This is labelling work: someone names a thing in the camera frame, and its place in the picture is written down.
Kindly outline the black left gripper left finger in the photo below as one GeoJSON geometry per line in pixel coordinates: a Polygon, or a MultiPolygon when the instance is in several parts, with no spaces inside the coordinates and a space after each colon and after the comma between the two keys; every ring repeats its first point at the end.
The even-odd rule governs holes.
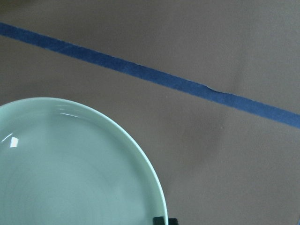
{"type": "Polygon", "coordinates": [[[154,217],[153,218],[153,225],[165,225],[164,217],[154,217]]]}

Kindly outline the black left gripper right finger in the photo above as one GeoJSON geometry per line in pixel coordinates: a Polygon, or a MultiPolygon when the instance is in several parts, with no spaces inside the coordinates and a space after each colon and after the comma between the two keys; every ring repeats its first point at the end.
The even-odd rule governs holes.
{"type": "Polygon", "coordinates": [[[168,225],[178,225],[178,220],[176,218],[168,218],[168,225]]]}

